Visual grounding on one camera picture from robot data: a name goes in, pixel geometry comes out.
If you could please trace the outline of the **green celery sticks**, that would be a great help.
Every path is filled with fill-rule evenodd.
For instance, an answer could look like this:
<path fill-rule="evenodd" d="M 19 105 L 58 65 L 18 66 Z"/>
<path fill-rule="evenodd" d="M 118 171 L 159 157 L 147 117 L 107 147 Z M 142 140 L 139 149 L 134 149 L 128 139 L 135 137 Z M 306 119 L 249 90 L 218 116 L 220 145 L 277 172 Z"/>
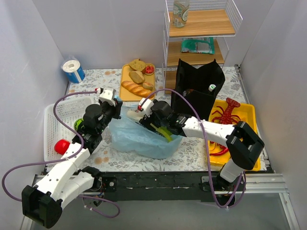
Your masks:
<path fill-rule="evenodd" d="M 152 123 L 150 123 L 150 126 L 154 129 L 155 133 L 159 134 L 160 136 L 163 136 L 168 142 L 171 142 L 173 140 L 172 133 L 167 130 L 166 127 L 156 127 Z"/>

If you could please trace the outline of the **white napa cabbage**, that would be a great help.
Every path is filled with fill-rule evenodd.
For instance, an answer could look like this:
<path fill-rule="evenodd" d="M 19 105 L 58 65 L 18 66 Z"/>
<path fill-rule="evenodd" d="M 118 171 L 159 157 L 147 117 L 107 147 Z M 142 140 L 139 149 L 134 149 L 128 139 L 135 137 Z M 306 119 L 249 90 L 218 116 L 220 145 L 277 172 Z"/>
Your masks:
<path fill-rule="evenodd" d="M 126 113 L 126 116 L 129 119 L 134 120 L 135 122 L 139 122 L 144 117 L 144 114 L 143 112 L 136 112 L 133 110 L 128 110 Z"/>

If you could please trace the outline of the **light blue plastic bag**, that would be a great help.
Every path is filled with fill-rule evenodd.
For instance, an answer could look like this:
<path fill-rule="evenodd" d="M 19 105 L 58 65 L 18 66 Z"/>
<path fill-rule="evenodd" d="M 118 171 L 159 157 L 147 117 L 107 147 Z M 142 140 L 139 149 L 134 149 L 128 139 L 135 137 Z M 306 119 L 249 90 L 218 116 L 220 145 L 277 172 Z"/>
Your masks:
<path fill-rule="evenodd" d="M 166 159 L 176 152 L 182 140 L 181 136 L 172 135 L 173 140 L 168 142 L 163 136 L 129 119 L 126 116 L 128 110 L 137 111 L 137 106 L 123 106 L 121 119 L 113 119 L 108 125 L 113 148 L 122 152 L 134 151 L 154 159 Z"/>

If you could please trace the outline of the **green watermelon ball toy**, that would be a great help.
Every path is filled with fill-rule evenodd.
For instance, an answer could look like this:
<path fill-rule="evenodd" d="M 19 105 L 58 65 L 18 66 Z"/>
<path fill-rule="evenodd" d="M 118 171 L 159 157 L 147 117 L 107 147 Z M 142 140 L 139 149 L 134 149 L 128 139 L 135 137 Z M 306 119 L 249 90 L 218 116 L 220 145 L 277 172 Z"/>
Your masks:
<path fill-rule="evenodd" d="M 83 126 L 83 119 L 79 118 L 74 122 L 74 130 L 78 131 Z"/>

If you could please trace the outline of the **black fabric grocery bag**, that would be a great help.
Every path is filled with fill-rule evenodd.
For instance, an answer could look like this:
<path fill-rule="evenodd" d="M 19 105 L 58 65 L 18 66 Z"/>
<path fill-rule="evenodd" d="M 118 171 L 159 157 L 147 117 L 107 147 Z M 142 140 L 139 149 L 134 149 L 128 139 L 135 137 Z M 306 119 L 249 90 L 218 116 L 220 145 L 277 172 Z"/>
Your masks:
<path fill-rule="evenodd" d="M 181 59 L 178 61 L 175 91 L 182 95 L 184 90 L 193 89 L 193 92 L 184 98 L 193 106 L 201 119 L 209 119 L 216 96 L 224 82 L 224 72 L 216 60 L 199 68 Z M 208 90 L 210 84 L 216 85 L 212 92 Z"/>

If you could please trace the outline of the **green label water bottle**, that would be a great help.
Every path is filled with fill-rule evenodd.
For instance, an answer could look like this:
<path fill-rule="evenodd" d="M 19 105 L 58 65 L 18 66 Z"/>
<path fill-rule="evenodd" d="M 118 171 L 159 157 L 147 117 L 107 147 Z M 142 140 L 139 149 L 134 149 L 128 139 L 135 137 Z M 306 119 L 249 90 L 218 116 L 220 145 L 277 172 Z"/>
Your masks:
<path fill-rule="evenodd" d="M 208 90 L 212 92 L 216 88 L 215 84 L 210 84 Z"/>

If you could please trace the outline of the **red snack bag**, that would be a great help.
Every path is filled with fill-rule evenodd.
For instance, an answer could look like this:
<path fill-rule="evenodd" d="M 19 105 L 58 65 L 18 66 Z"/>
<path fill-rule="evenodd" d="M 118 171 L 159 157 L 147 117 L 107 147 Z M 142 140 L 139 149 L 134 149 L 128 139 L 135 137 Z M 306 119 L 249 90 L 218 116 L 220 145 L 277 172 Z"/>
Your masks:
<path fill-rule="evenodd" d="M 186 89 L 184 90 L 184 92 L 182 93 L 182 95 L 185 97 L 187 96 L 189 93 L 193 92 L 193 89 Z"/>

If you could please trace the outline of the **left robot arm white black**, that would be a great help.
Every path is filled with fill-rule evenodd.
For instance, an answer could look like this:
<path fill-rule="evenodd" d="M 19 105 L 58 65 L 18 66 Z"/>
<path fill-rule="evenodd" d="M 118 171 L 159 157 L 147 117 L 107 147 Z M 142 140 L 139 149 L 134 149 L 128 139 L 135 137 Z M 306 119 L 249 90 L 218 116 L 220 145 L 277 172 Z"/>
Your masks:
<path fill-rule="evenodd" d="M 71 176 L 91 156 L 102 141 L 102 132 L 112 119 L 120 119 L 122 102 L 100 101 L 85 109 L 83 117 L 74 124 L 77 135 L 71 142 L 62 139 L 55 145 L 55 151 L 62 153 L 61 162 L 33 186 L 22 191 L 23 214 L 50 229 L 59 220 L 63 209 L 83 191 L 103 185 L 100 171 L 93 167 L 80 170 L 78 176 Z"/>

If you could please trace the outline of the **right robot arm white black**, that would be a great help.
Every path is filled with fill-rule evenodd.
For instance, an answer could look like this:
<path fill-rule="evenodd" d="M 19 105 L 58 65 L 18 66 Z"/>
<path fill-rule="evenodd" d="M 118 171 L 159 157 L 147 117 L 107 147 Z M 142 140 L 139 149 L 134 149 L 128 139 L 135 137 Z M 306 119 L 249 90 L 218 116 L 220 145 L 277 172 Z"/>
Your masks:
<path fill-rule="evenodd" d="M 246 122 L 223 125 L 176 113 L 165 101 L 143 98 L 138 110 L 144 112 L 140 124 L 162 136 L 177 135 L 207 139 L 226 147 L 230 160 L 213 180 L 216 188 L 228 188 L 246 170 L 252 170 L 264 142 Z"/>

